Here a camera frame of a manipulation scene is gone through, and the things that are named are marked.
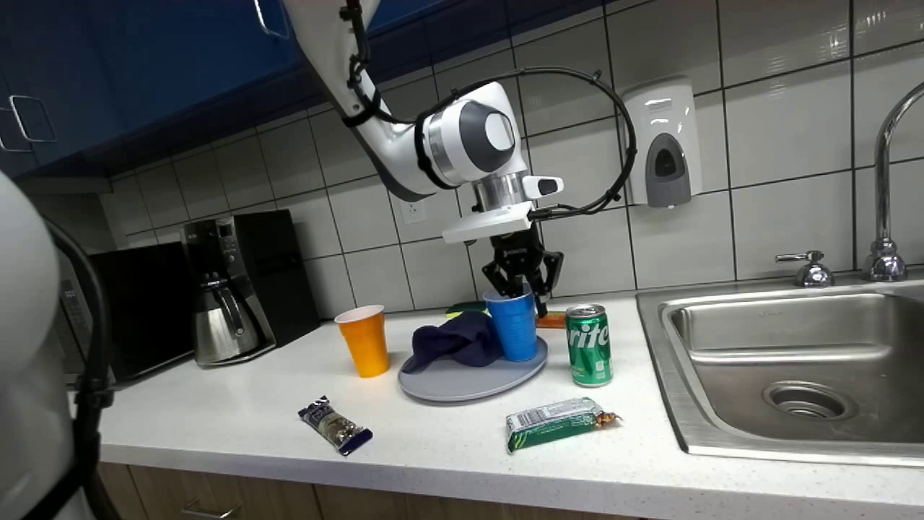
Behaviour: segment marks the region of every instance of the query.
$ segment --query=microwave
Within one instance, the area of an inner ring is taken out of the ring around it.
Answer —
[[[179,242],[92,254],[109,302],[109,378],[124,383],[185,359],[193,352],[194,284]],[[92,318],[68,260],[59,255],[58,312],[46,342],[56,343],[65,378],[83,373]]]

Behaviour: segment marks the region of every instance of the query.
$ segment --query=orange object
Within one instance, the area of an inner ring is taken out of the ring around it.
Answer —
[[[536,328],[565,328],[565,313],[549,311],[549,314],[537,317]]]
[[[361,378],[374,378],[388,370],[384,310],[381,305],[366,305],[334,318]]]

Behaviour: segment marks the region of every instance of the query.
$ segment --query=sink drain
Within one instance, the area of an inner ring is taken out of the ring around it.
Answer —
[[[763,400],[777,410],[805,419],[842,420],[857,413],[857,404],[852,399],[806,381],[773,383],[763,391]]]

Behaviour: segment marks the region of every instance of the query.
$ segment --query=white countertop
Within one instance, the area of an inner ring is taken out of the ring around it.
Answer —
[[[243,365],[192,361],[115,395],[103,413],[104,461],[501,501],[659,519],[924,519],[924,471],[689,455],[664,410],[631,295],[599,295],[610,318],[613,383],[571,381],[565,333],[540,330],[549,361],[526,384],[470,404],[408,398],[396,374],[410,337],[443,313],[389,315],[391,368],[356,375],[334,324]],[[553,301],[564,309],[575,299]],[[297,411],[326,394],[374,438],[343,457]],[[505,449],[505,417],[589,396],[621,427]]]

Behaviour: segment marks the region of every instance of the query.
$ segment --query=orange plastic cup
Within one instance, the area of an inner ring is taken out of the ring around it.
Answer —
[[[388,371],[384,310],[381,305],[366,305],[334,318],[361,378],[374,378]]]

